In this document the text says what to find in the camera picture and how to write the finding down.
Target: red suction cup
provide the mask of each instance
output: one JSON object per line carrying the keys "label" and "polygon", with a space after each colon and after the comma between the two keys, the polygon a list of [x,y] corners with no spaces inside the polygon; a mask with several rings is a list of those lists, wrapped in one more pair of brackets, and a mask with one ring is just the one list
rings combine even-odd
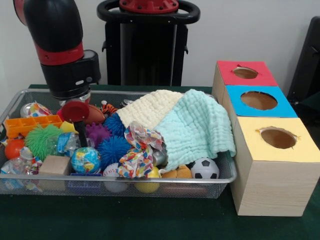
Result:
{"label": "red suction cup", "polygon": [[80,100],[66,102],[61,111],[64,120],[69,123],[81,122],[89,116],[88,104]]}
{"label": "red suction cup", "polygon": [[120,8],[138,14],[168,14],[179,8],[177,0],[120,0]]}

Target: wooden block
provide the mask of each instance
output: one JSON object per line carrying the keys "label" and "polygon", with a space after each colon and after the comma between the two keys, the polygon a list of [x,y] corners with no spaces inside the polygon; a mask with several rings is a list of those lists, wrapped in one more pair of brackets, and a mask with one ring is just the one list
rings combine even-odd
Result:
{"label": "wooden block", "polygon": [[226,86],[221,104],[234,129],[237,116],[297,118],[297,114],[277,86]]}
{"label": "wooden block", "polygon": [[[63,176],[70,175],[70,158],[66,156],[47,156],[39,169],[39,175]],[[39,185],[43,190],[65,191],[63,180],[40,180]]]}
{"label": "wooden block", "polygon": [[278,86],[262,61],[218,61],[215,67],[212,95],[222,104],[226,86]]}
{"label": "wooden block", "polygon": [[320,177],[320,151],[299,118],[237,117],[238,215],[302,216]]}
{"label": "wooden block", "polygon": [[39,169],[42,175],[70,175],[70,158],[66,156],[47,156]]}

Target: red box lid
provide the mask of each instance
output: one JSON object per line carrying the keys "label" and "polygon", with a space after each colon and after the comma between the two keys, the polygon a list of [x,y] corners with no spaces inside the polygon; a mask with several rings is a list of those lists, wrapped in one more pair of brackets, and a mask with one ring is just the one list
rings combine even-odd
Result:
{"label": "red box lid", "polygon": [[263,61],[218,61],[217,64],[225,85],[278,86]]}

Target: yellow ball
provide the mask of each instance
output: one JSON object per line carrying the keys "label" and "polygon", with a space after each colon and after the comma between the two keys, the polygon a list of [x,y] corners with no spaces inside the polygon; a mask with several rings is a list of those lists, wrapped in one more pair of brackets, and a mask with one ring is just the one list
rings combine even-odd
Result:
{"label": "yellow ball", "polygon": [[64,133],[78,133],[76,130],[75,130],[75,126],[72,124],[72,123],[69,123],[67,121],[64,121],[61,126],[60,126],[60,129],[64,132]]}
{"label": "yellow ball", "polygon": [[[160,178],[161,176],[159,174],[159,169],[156,166],[154,166],[152,168],[152,171],[148,173],[147,177],[148,178]],[[148,183],[136,182],[134,184],[134,186],[141,193],[151,194],[151,193],[154,193],[155,191],[158,190],[158,188],[160,187],[160,183],[159,182],[148,182]]]}

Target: orange plastic tray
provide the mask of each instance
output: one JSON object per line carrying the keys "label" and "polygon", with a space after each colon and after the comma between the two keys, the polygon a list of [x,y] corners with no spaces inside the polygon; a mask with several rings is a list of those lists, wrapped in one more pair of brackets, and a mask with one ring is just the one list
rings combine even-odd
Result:
{"label": "orange plastic tray", "polygon": [[59,115],[12,118],[7,119],[4,122],[6,136],[9,139],[17,138],[19,134],[26,137],[28,133],[32,131],[37,125],[45,128],[50,124],[60,128],[62,121]]}

